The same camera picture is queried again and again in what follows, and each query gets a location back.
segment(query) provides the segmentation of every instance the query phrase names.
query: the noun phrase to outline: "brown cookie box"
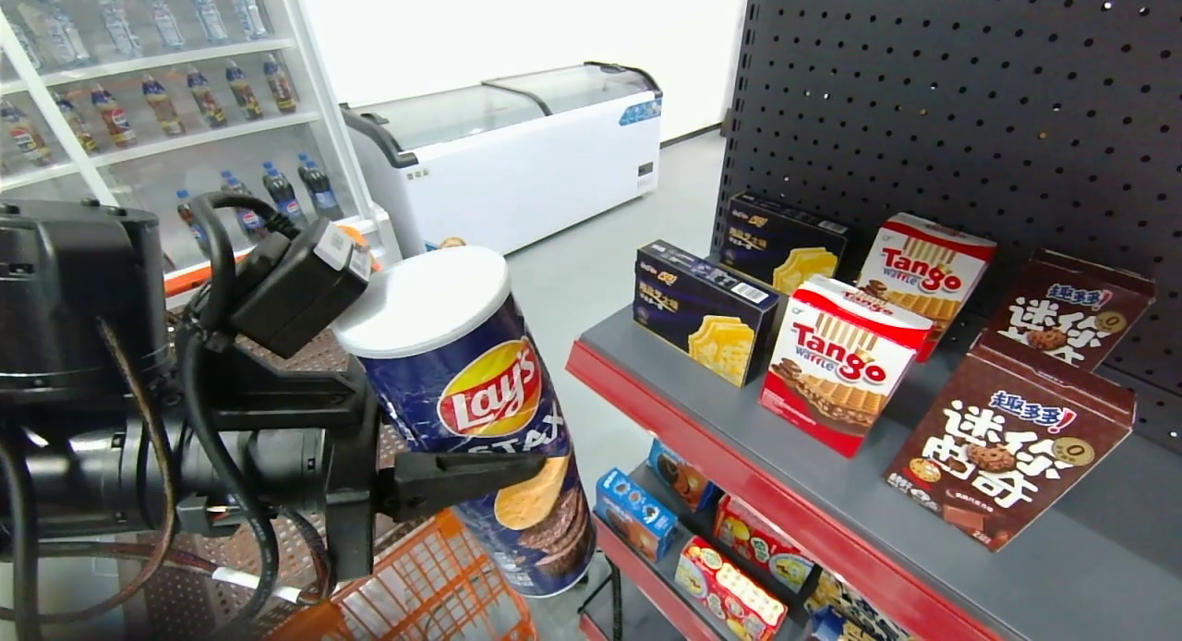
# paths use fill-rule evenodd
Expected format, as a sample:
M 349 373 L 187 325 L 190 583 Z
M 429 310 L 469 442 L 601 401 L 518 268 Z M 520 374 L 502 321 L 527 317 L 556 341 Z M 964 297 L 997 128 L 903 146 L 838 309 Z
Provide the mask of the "brown cookie box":
M 1156 283 L 1045 248 L 1034 252 L 987 329 L 1093 370 L 1154 303 Z
M 1119 445 L 1135 414 L 1118 384 L 982 332 L 886 483 L 996 551 Z

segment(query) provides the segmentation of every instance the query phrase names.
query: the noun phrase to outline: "orange shopping basket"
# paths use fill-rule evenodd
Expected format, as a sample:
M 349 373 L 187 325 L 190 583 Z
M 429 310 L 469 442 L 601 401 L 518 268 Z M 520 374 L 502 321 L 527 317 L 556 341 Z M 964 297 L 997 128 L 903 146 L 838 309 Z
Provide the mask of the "orange shopping basket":
M 272 641 L 535 641 L 525 602 L 444 511 L 381 553 L 374 574 L 287 619 Z

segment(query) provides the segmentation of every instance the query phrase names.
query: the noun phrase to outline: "lay's stax can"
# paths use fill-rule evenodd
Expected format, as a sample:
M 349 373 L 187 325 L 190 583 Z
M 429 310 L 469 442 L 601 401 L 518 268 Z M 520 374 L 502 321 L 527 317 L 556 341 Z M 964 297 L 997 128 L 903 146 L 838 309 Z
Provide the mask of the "lay's stax can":
M 531 480 L 455 511 L 521 595 L 573 585 L 595 553 L 595 530 L 574 446 L 505 259 L 474 246 L 403 259 L 372 276 L 333 331 L 411 449 L 547 457 Z

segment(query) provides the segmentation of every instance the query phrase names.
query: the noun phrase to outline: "tango waffle box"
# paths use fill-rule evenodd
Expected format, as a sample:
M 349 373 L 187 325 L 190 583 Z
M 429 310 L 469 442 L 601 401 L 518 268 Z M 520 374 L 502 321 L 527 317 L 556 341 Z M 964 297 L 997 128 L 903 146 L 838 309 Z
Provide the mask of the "tango waffle box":
M 637 252 L 632 318 L 732 384 L 764 370 L 782 315 L 779 294 L 676 246 Z
M 722 264 L 792 294 L 811 276 L 833 276 L 849 228 L 747 194 L 730 199 Z
M 739 641 L 768 641 L 788 608 L 755 584 L 701 537 L 681 551 L 674 583 L 726 622 Z
M 1091 371 L 1154 303 L 1156 284 L 1040 248 L 1009 287 L 987 330 Z
M 669 551 L 677 517 L 619 468 L 608 471 L 596 485 L 596 512 L 651 562 Z
M 1128 438 L 1135 415 L 1128 389 L 985 331 L 886 483 L 996 551 Z
M 788 298 L 760 403 L 851 458 L 929 330 L 881 297 L 813 277 Z
M 719 501 L 719 511 L 714 516 L 714 537 L 740 556 L 767 569 L 793 593 L 800 591 L 812 572 L 813 562 L 797 549 L 780 527 L 729 493 Z
M 821 570 L 817 589 L 805 602 L 805 610 L 812 615 L 813 636 L 810 639 L 843 639 L 840 635 L 832 636 L 833 632 L 847 630 L 850 636 L 845 639 L 857 641 L 916 641 L 915 636 L 878 613 L 865 597 L 829 570 Z
M 649 468 L 686 501 L 691 512 L 709 507 L 719 497 L 719 487 L 713 481 L 656 439 L 649 448 Z
M 927 362 L 985 274 L 996 245 L 934 221 L 896 214 L 878 229 L 858 287 L 933 322 L 916 360 Z

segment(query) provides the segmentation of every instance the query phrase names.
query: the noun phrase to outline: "soda bottle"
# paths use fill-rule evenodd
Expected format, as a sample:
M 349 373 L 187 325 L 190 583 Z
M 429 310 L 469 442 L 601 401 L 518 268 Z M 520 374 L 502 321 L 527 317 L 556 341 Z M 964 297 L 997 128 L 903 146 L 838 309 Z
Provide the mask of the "soda bottle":
M 259 11 L 259 0 L 230 0 L 234 2 L 234 13 L 242 25 L 248 40 L 264 39 L 267 35 L 267 26 L 262 22 L 262 11 Z
M 119 149 L 128 149 L 130 145 L 136 145 L 136 132 L 131 130 L 131 122 L 128 122 L 128 114 L 119 106 L 119 102 L 115 101 L 111 92 L 103 89 L 103 85 L 95 83 L 93 89 L 90 90 L 90 102 L 95 104 L 98 114 L 103 116 L 103 123 L 106 124 L 106 132 L 110 132 L 111 141 Z
M 229 91 L 234 92 L 234 101 L 242 110 L 242 116 L 248 122 L 262 119 L 262 105 L 254 97 L 251 83 L 246 82 L 246 70 L 241 70 L 233 59 L 226 60 L 226 82 L 229 83 Z
M 262 188 L 267 189 L 267 194 L 271 195 L 271 201 L 275 203 L 281 214 L 286 214 L 288 219 L 297 226 L 301 228 L 307 227 L 307 216 L 304 215 L 304 211 L 300 209 L 299 200 L 296 200 L 296 187 L 287 181 L 287 177 L 282 175 L 278 169 L 275 169 L 273 162 L 264 162 L 264 170 L 267 171 L 262 176 Z
M 173 14 L 171 6 L 168 6 L 165 0 L 144 0 L 144 2 L 151 11 L 151 24 L 156 26 L 160 43 L 170 51 L 184 48 L 184 34 L 182 34 L 181 25 L 177 24 L 176 17 Z
M 115 44 L 115 52 L 123 57 L 143 57 L 143 47 L 139 46 L 139 35 L 136 35 L 128 21 L 128 11 L 123 11 L 119 0 L 98 0 L 98 14 L 103 19 L 111 43 Z
M 164 90 L 164 85 L 160 84 L 151 76 L 144 76 L 142 89 L 144 101 L 151 106 L 152 115 L 156 115 L 156 121 L 160 122 L 160 128 L 164 131 L 164 135 L 170 138 L 183 136 L 184 122 L 181 122 L 181 115 L 176 114 L 176 106 L 173 105 L 173 97 Z
M 230 195 L 254 198 L 251 189 L 246 188 L 245 183 L 238 181 L 230 170 L 222 170 L 221 189 L 228 192 Z M 246 235 L 251 244 L 259 244 L 267 238 L 267 228 L 258 214 L 251 209 L 242 209 L 240 207 L 234 208 L 234 213 L 238 216 L 238 227 L 242 229 L 242 234 Z
M 193 215 L 193 208 L 189 207 L 189 192 L 184 189 L 176 192 L 176 199 L 181 200 L 181 203 L 176 206 L 177 214 L 181 215 L 184 225 L 189 226 L 189 232 L 197 240 L 197 248 L 201 250 L 201 253 L 206 254 L 206 258 L 209 258 L 209 237 L 206 229 L 197 224 L 197 218 Z
M 193 101 L 197 102 L 197 110 L 206 119 L 206 124 L 209 124 L 212 129 L 220 129 L 226 124 L 226 114 L 222 108 L 217 105 L 217 97 L 215 97 L 214 91 L 209 89 L 209 82 L 202 73 L 190 65 L 186 69 L 187 82 L 189 84 L 189 90 L 193 93 Z
M 284 115 L 296 111 L 296 92 L 287 80 L 287 72 L 282 65 L 275 60 L 275 56 L 267 53 L 262 56 L 262 75 L 267 77 L 267 86 L 271 86 L 271 97 L 275 99 L 275 105 Z
M 53 153 L 45 144 L 41 131 L 37 130 L 20 108 L 7 101 L 0 101 L 0 119 L 4 119 L 8 135 L 15 141 L 26 161 L 33 162 L 34 166 L 53 164 Z
M 64 67 L 85 65 L 92 61 L 86 44 L 78 34 L 78 26 L 57 0 L 37 0 L 41 5 L 41 27 L 50 38 L 53 59 Z
M 220 46 L 220 44 L 229 43 L 229 33 L 226 32 L 226 25 L 222 22 L 221 13 L 217 11 L 217 5 L 214 0 L 189 0 L 193 2 L 193 9 L 197 14 L 197 21 L 201 22 L 201 30 L 206 32 L 206 40 L 212 46 Z
M 312 195 L 312 207 L 320 216 L 330 221 L 338 221 L 345 218 L 345 213 L 337 202 L 337 194 L 332 192 L 332 182 L 329 174 L 317 168 L 316 162 L 309 160 L 307 154 L 300 154 L 304 167 L 299 169 L 299 179 L 307 188 L 307 194 Z
M 90 127 L 78 114 L 78 109 L 70 101 L 69 93 L 52 92 L 53 101 L 58 103 L 58 111 L 61 111 L 63 118 L 70 124 L 70 130 L 73 131 L 76 138 L 78 138 L 78 144 L 86 150 L 86 154 L 98 153 L 98 141 L 95 140 L 92 132 L 90 132 Z

